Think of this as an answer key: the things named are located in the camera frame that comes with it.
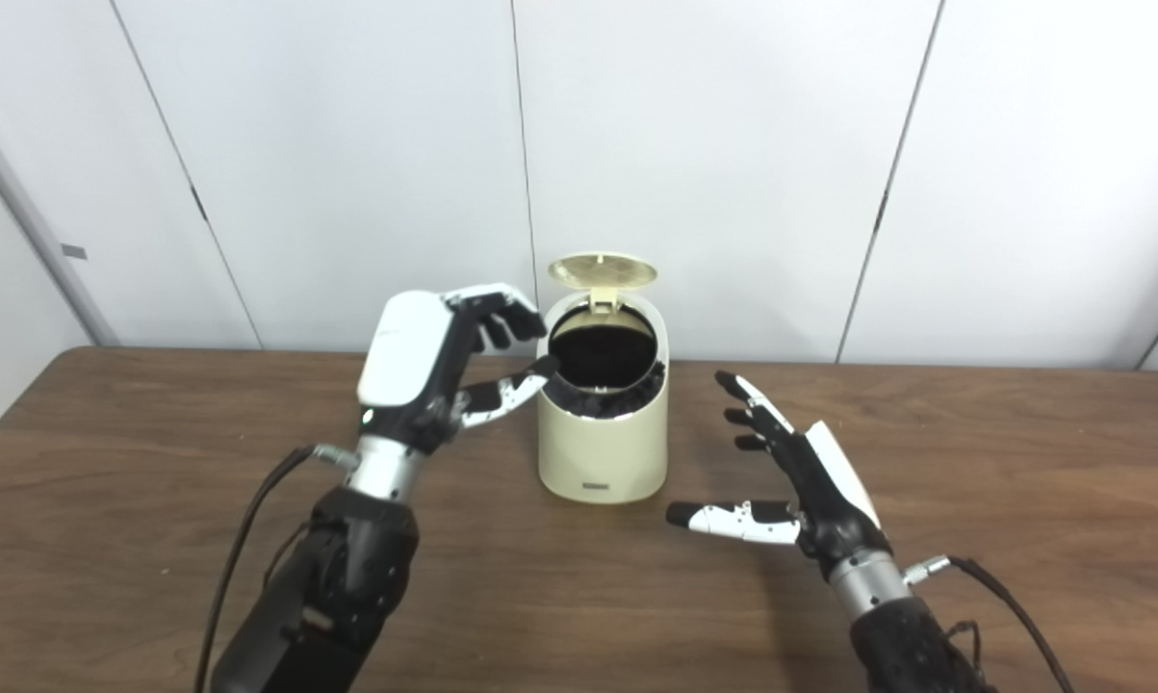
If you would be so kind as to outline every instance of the robotic hand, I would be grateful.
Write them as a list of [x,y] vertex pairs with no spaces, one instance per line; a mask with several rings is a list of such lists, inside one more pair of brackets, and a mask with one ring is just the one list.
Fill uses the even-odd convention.
[[910,588],[961,559],[940,557],[901,575],[870,495],[828,426],[819,422],[797,433],[745,378],[718,372],[716,381],[746,404],[724,413],[754,431],[738,437],[736,447],[768,452],[793,483],[799,509],[775,501],[673,503],[667,520],[690,531],[797,545],[816,560],[852,622],[852,648],[874,693],[992,691]]
[[408,291],[386,304],[357,387],[357,451],[318,445],[298,455],[332,461],[349,476],[317,502],[302,525],[305,539],[267,577],[214,665],[212,691],[344,693],[351,687],[408,588],[419,544],[408,499],[420,460],[460,430],[498,420],[530,400],[557,369],[556,359],[545,356],[525,372],[461,389],[469,356],[486,342],[507,348],[512,337],[543,336],[534,304],[505,284],[442,294]]

